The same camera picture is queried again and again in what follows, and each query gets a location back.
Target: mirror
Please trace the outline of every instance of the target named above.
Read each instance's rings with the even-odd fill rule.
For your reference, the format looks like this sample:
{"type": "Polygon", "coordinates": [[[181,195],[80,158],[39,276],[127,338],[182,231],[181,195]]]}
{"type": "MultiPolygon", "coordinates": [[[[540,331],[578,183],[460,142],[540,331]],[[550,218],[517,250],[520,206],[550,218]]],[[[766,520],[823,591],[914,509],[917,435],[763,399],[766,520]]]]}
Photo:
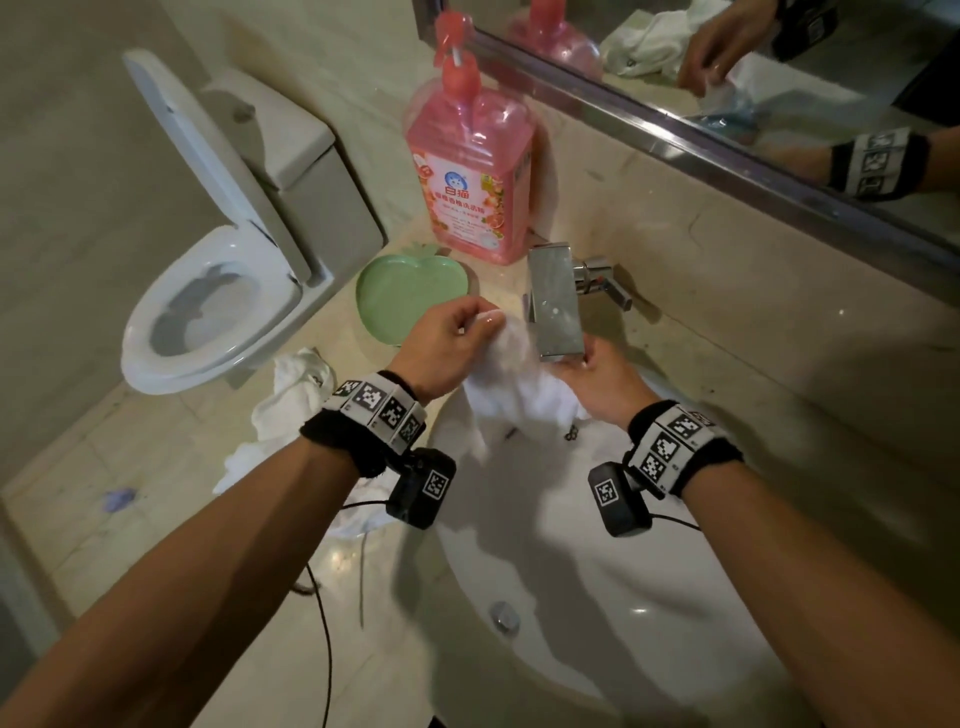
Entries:
{"type": "Polygon", "coordinates": [[[681,117],[740,154],[960,248],[954,93],[960,3],[448,0],[447,6],[472,15],[479,30],[681,117]],[[905,128],[912,140],[893,133],[905,128]]]}

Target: mirror frame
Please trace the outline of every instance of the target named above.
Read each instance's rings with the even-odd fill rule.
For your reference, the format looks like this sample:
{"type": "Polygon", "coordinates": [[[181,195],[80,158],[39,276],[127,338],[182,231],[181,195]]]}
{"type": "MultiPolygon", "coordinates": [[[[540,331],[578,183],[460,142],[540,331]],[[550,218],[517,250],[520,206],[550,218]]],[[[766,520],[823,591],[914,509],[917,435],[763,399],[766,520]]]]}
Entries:
{"type": "MultiPolygon", "coordinates": [[[[420,40],[436,48],[433,23],[444,0],[413,0],[413,6],[420,40]]],[[[476,31],[468,48],[481,71],[502,85],[960,308],[960,245],[804,182],[680,116],[476,31]]]]}

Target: toilet seat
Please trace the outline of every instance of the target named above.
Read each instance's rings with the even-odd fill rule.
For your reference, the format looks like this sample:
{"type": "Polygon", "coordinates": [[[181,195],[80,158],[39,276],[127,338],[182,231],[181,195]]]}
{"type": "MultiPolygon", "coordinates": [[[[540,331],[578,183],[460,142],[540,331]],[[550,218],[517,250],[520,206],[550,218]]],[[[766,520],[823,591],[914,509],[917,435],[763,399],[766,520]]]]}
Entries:
{"type": "Polygon", "coordinates": [[[283,254],[257,228],[209,232],[150,286],[124,331],[121,368],[137,387],[234,359],[300,301],[283,254]]]}

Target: toilet tank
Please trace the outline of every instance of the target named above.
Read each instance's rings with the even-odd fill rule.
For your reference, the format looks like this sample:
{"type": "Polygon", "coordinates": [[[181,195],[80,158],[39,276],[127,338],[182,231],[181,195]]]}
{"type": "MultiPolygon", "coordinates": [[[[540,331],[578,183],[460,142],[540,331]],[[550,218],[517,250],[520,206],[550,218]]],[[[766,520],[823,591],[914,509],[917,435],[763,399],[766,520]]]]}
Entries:
{"type": "Polygon", "coordinates": [[[333,131],[256,79],[227,69],[198,94],[292,234],[307,285],[352,277],[384,245],[333,131]]]}

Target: purple object on floor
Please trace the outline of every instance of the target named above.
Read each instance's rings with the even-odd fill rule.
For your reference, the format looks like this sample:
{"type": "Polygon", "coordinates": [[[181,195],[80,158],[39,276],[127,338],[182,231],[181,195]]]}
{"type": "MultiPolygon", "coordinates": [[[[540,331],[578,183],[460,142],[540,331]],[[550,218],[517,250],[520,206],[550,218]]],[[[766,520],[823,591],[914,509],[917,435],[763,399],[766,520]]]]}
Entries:
{"type": "Polygon", "coordinates": [[[104,510],[107,513],[116,513],[122,511],[128,505],[133,503],[136,498],[136,491],[133,488],[121,488],[118,491],[108,491],[104,496],[104,510]]]}

